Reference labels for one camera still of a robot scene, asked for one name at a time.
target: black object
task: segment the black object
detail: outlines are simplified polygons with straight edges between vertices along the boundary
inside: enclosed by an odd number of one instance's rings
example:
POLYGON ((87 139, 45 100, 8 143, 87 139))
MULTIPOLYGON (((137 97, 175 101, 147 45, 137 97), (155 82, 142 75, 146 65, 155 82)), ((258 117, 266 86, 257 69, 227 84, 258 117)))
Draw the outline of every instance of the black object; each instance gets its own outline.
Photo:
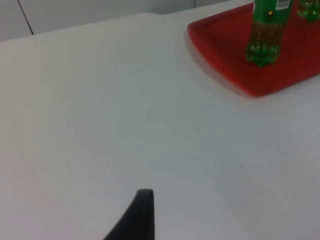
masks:
POLYGON ((155 240, 154 191, 141 189, 104 240, 155 240))

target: bottle base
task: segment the bottle base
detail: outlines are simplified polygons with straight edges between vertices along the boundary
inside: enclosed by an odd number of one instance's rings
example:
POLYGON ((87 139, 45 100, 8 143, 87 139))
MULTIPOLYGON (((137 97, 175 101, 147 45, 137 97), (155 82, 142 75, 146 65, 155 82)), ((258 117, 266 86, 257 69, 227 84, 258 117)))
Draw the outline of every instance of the bottle base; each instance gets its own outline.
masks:
POLYGON ((249 43, 246 47, 245 59, 247 62, 255 63, 258 67, 263 67, 277 61, 279 50, 278 46, 266 48, 249 43))

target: white table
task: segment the white table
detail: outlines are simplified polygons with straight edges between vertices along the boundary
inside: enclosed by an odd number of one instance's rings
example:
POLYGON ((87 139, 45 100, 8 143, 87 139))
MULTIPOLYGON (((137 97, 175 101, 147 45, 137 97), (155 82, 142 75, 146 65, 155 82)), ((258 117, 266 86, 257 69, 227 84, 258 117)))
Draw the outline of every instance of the white table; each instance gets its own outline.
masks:
POLYGON ((320 78, 250 98, 151 13, 0 43, 0 238, 100 240, 136 190, 157 240, 318 240, 320 78))

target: soda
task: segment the soda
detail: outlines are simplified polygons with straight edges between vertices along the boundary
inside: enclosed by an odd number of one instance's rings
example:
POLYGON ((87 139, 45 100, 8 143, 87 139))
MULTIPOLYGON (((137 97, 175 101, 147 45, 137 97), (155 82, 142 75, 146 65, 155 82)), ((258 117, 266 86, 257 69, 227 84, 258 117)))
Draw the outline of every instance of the soda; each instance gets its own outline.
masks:
POLYGON ((254 0, 250 38, 245 50, 248 62, 274 63, 294 0, 254 0))
POLYGON ((320 0, 299 0, 298 16, 312 23, 320 18, 320 0))

